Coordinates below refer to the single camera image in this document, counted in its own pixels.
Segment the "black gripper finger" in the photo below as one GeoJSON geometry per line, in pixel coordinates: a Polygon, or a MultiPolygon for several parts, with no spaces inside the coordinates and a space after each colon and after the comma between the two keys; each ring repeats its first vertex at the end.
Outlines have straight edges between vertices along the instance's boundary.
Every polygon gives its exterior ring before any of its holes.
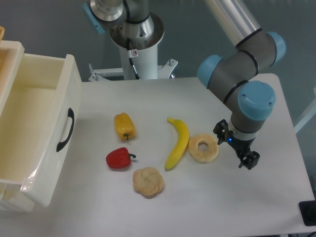
{"type": "Polygon", "coordinates": [[[227,121],[225,119],[219,121],[213,129],[213,133],[217,136],[218,145],[221,145],[223,142],[227,142],[229,138],[229,129],[227,121]]]}
{"type": "Polygon", "coordinates": [[[240,164],[238,167],[239,168],[245,167],[248,170],[251,170],[257,165],[259,158],[260,158],[259,153],[257,153],[256,151],[250,151],[244,157],[240,158],[240,164]]]}

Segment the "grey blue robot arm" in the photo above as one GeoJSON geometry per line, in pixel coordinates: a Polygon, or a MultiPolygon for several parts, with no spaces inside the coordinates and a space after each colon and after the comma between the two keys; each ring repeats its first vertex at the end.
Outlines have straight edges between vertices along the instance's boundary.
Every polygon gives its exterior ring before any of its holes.
{"type": "MultiPolygon", "coordinates": [[[[240,165],[252,169],[260,156],[250,146],[276,100],[274,90],[254,77],[284,56],[285,42],[277,33],[265,33],[241,0],[208,0],[206,5],[237,52],[226,59],[218,55],[207,57],[199,66],[197,77],[232,112],[229,121],[222,120],[214,127],[218,143],[228,143],[240,165]]],[[[164,27],[161,19],[150,12],[147,0],[89,0],[83,9],[95,30],[109,31],[120,50],[122,68],[93,70],[94,79],[116,75],[125,80],[171,76],[175,61],[158,65],[158,44],[164,27]]]]}

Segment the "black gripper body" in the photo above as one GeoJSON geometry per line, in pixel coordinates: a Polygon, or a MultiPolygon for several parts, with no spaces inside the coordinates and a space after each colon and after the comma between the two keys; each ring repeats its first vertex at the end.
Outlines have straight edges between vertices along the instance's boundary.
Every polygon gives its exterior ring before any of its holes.
{"type": "Polygon", "coordinates": [[[234,136],[232,130],[229,130],[225,132],[225,141],[234,149],[237,157],[246,157],[252,153],[250,146],[254,138],[250,140],[240,140],[234,136]]]}

